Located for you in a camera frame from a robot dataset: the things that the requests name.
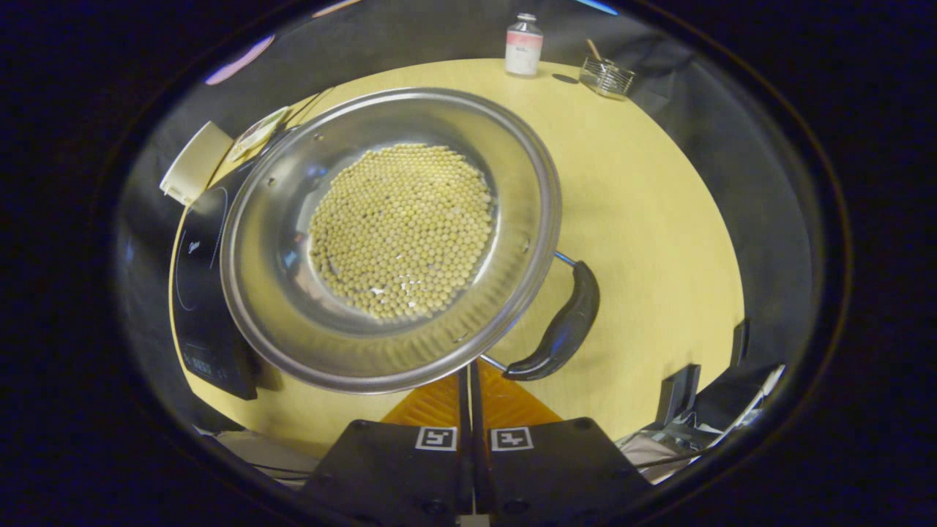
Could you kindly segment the heap of yellow soybeans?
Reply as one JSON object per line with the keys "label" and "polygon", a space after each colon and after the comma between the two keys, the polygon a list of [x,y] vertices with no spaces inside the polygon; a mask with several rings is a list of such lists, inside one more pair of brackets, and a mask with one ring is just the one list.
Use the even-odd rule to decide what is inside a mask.
{"label": "heap of yellow soybeans", "polygon": [[342,303],[372,319],[429,318],[478,271],[495,196],[447,146],[366,151],[332,178],[309,223],[310,257]]}

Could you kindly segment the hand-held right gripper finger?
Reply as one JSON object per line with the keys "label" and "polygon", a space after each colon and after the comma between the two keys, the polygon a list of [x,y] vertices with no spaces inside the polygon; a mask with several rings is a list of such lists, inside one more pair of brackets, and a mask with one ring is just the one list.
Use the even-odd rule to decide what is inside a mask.
{"label": "hand-held right gripper finger", "polygon": [[652,491],[592,418],[560,418],[482,361],[471,411],[475,504],[491,527],[609,527]]}
{"label": "hand-held right gripper finger", "polygon": [[471,410],[461,370],[348,424],[302,487],[340,527],[459,527],[471,512]]}

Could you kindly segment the stainless steel pot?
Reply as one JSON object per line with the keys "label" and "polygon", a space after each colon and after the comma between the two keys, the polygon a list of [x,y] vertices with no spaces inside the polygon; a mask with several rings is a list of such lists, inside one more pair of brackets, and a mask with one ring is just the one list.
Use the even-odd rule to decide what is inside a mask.
{"label": "stainless steel pot", "polygon": [[[339,171],[399,143],[447,146],[495,196],[494,233],[468,288],[429,318],[378,320],[314,269],[309,223]],[[548,148],[515,113],[445,88],[366,94],[288,131],[258,157],[221,241],[225,303],[244,339],[311,386],[383,394],[432,383],[492,349],[559,256],[560,182]]]}

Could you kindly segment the small glass jar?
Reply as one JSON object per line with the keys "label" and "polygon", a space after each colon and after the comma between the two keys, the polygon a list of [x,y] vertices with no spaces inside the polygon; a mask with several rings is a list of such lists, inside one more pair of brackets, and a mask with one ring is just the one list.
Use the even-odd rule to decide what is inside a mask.
{"label": "small glass jar", "polygon": [[586,39],[586,44],[590,54],[580,67],[579,83],[606,99],[629,99],[637,78],[635,71],[623,69],[611,59],[602,56],[593,40]]}

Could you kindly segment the white toaster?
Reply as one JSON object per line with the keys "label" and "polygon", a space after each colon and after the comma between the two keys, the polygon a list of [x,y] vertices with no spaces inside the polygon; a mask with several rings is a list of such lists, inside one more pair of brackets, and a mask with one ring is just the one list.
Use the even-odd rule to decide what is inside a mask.
{"label": "white toaster", "polygon": [[191,206],[209,186],[209,181],[234,140],[212,121],[185,144],[162,177],[160,191],[182,206]]}

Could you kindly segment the small white plastic bottle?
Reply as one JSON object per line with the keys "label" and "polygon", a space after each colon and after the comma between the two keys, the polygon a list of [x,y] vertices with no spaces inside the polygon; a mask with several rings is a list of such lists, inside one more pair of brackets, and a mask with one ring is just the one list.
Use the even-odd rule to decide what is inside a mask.
{"label": "small white plastic bottle", "polygon": [[543,33],[536,26],[535,15],[522,12],[516,19],[506,32],[505,70],[510,75],[532,78],[538,73]]}

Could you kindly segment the black bracket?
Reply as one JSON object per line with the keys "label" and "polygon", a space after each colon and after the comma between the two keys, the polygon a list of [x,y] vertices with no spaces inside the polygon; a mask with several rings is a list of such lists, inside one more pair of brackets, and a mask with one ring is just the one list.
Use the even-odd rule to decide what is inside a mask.
{"label": "black bracket", "polygon": [[701,365],[690,363],[662,380],[655,424],[666,426],[688,416],[694,407],[700,377]]}

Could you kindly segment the white divided tray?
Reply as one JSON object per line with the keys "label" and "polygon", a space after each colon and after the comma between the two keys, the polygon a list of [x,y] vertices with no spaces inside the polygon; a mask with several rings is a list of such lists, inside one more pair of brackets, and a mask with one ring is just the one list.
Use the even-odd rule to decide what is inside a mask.
{"label": "white divided tray", "polygon": [[228,150],[227,156],[225,156],[225,161],[234,162],[235,160],[241,159],[251,148],[262,143],[262,141],[268,140],[271,134],[274,133],[274,130],[277,129],[278,124],[284,120],[288,113],[290,113],[290,107],[281,107],[280,109],[272,111],[268,116],[261,118],[258,122],[251,124],[251,126],[231,144],[231,148]]}

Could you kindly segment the black induction cooktop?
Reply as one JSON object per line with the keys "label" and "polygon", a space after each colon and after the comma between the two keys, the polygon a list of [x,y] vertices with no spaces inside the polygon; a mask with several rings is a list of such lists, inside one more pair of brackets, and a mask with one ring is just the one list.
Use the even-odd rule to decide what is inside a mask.
{"label": "black induction cooktop", "polygon": [[183,368],[241,400],[255,400],[261,389],[283,388],[281,374],[255,353],[232,320],[220,276],[225,221],[256,160],[225,171],[184,211],[168,294]]}

